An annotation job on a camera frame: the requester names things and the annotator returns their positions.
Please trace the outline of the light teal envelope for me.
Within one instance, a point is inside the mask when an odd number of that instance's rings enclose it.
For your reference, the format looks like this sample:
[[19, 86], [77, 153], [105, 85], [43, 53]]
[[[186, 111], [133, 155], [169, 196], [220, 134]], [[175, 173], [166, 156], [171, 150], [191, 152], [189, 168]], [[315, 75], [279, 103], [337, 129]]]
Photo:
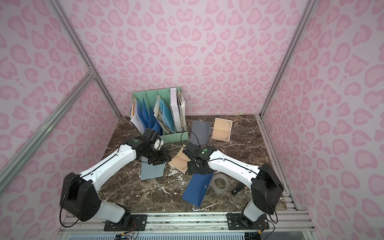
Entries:
[[156, 179], [164, 175], [166, 164], [150, 165], [145, 157], [142, 157], [141, 164], [141, 181]]

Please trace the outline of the cream letter paper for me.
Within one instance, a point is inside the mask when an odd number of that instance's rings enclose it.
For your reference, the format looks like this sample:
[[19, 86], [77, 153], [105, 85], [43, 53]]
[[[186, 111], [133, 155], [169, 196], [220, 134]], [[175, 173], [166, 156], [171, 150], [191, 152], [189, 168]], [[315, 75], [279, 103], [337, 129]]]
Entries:
[[177, 155], [172, 158], [172, 160], [169, 162], [169, 164], [181, 171], [182, 173], [186, 173], [188, 169], [188, 162], [190, 159], [184, 154], [183, 152], [184, 148], [181, 147]]
[[212, 139], [229, 142], [231, 137], [232, 126], [232, 120], [215, 118]]

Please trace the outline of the dark blue envelope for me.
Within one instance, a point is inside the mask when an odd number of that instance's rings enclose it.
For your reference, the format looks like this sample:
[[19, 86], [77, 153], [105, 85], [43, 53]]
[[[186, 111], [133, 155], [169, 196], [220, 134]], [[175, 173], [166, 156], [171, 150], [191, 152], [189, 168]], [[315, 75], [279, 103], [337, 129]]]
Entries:
[[182, 199], [196, 207], [200, 207], [213, 175], [213, 173], [206, 175], [194, 174], [182, 196]]

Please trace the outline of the grey envelope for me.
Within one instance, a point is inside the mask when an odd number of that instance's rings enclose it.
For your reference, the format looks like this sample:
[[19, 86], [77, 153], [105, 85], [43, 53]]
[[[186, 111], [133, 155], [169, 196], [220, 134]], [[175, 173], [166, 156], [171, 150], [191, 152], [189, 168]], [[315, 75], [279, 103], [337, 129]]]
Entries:
[[209, 122], [193, 121], [190, 142], [194, 145], [205, 146], [212, 133]]

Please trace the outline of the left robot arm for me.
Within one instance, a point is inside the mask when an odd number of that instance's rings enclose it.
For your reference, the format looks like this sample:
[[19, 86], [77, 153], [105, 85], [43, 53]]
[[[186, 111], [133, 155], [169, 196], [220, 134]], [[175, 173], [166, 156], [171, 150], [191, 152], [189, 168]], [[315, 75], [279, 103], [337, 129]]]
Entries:
[[125, 165], [146, 158], [149, 165], [161, 165], [171, 160], [163, 148], [160, 134], [146, 129], [144, 134], [123, 142], [117, 150], [99, 163], [79, 174], [69, 173], [63, 182], [60, 199], [61, 210], [72, 214], [79, 221], [103, 220], [108, 224], [129, 227], [131, 212], [127, 207], [102, 201], [98, 191]]

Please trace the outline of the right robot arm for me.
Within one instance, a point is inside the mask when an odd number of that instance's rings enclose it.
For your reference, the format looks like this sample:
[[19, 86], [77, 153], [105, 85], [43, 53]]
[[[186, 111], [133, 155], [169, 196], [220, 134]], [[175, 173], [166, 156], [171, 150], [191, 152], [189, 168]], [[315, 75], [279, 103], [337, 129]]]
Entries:
[[188, 174], [210, 174], [215, 171], [228, 175], [251, 190], [252, 199], [243, 210], [243, 215], [255, 222], [261, 215], [273, 215], [285, 190], [273, 167], [250, 165], [229, 157], [216, 148], [200, 148], [187, 144], [183, 153], [190, 159]]

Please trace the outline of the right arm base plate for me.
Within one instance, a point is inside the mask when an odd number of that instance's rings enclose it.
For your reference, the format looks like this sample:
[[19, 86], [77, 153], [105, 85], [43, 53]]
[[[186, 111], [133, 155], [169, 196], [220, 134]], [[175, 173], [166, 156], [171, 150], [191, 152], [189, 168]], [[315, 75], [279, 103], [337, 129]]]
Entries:
[[267, 215], [262, 214], [257, 220], [250, 220], [244, 214], [227, 213], [227, 223], [229, 230], [269, 230]]

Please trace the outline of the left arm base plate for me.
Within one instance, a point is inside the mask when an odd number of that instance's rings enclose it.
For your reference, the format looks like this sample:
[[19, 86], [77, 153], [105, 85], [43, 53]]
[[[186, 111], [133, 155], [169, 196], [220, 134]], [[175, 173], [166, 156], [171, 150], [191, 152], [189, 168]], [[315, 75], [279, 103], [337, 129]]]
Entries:
[[144, 214], [129, 214], [124, 216], [118, 223], [110, 221], [105, 222], [105, 232], [131, 232], [144, 231], [146, 228], [148, 215]]

